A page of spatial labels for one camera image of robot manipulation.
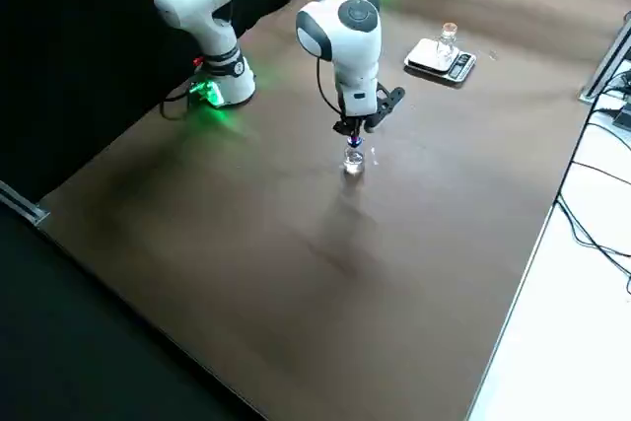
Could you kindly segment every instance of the digital scale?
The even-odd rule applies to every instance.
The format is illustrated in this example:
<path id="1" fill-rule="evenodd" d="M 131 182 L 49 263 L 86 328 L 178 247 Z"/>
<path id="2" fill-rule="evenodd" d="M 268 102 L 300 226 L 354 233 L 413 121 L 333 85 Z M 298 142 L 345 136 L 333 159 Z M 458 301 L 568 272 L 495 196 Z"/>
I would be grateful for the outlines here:
<path id="1" fill-rule="evenodd" d="M 446 67 L 438 64 L 437 46 L 438 43 L 432 39 L 421 39 L 405 57 L 403 64 L 414 72 L 433 76 L 452 85 L 463 83 L 475 64 L 475 55 L 454 48 L 454 61 Z"/>

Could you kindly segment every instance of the glass bottle with cap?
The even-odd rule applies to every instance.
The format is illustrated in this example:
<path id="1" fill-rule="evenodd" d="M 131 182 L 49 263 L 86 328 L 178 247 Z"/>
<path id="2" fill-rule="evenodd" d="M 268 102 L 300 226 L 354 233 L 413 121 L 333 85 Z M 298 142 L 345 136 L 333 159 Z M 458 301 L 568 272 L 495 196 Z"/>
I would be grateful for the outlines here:
<path id="1" fill-rule="evenodd" d="M 344 150 L 344 172 L 349 175 L 360 175 L 364 172 L 364 152 L 361 145 L 364 140 L 361 137 L 348 137 Z"/>
<path id="2" fill-rule="evenodd" d="M 443 25 L 443 32 L 436 45 L 436 69 L 439 71 L 449 70 L 455 60 L 456 32 L 456 24 L 449 22 Z"/>

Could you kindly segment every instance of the robotic arm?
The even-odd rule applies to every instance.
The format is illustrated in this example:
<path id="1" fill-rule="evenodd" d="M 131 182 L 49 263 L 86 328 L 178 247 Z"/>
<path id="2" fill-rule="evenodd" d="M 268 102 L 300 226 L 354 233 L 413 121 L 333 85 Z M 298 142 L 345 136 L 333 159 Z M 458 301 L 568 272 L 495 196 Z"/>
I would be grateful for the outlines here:
<path id="1" fill-rule="evenodd" d="M 333 128 L 358 143 L 362 123 L 372 132 L 404 95 L 401 88 L 388 92 L 377 80 L 382 52 L 379 9 L 380 0 L 315 0 L 296 17 L 301 46 L 318 61 L 333 64 L 340 112 Z"/>
<path id="2" fill-rule="evenodd" d="M 230 24 L 213 14 L 232 0 L 154 0 L 163 20 L 175 29 L 189 32 L 203 53 L 201 73 L 210 82 L 200 91 L 214 106 L 246 102 L 254 94 L 254 74 L 241 53 Z"/>
<path id="3" fill-rule="evenodd" d="M 154 0 L 168 25 L 197 40 L 204 58 L 200 73 L 210 80 L 197 83 L 194 88 L 203 90 L 195 92 L 214 106 L 246 102 L 255 89 L 231 23 L 213 17 L 231 1 Z M 333 128 L 358 143 L 362 124 L 373 131 L 404 94 L 400 88 L 389 93 L 377 81 L 382 49 L 379 8 L 380 0 L 315 0 L 296 18 L 301 46 L 318 61 L 333 64 L 340 113 Z"/>

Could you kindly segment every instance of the black backdrop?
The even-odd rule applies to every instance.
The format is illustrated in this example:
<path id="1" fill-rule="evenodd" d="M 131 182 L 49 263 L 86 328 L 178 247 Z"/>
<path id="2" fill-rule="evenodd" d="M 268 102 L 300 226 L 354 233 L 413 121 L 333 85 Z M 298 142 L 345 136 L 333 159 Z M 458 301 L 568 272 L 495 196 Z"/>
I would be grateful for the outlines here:
<path id="1" fill-rule="evenodd" d="M 236 0 L 238 35 L 289 0 Z M 0 0 L 0 180 L 39 201 L 180 84 L 197 54 L 153 0 Z"/>

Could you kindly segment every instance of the brown tabletop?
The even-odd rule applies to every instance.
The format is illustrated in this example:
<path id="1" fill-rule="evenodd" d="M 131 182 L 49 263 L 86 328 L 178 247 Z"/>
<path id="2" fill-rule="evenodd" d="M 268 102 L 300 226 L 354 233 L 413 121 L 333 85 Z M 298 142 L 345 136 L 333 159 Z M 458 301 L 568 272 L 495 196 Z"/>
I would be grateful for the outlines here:
<path id="1" fill-rule="evenodd" d="M 407 96 L 355 186 L 295 40 L 308 1 L 243 38 L 250 104 L 147 114 L 46 229 L 273 420 L 460 420 L 628 0 L 384 0 L 380 80 Z M 460 90 L 402 71 L 445 21 L 478 56 Z"/>

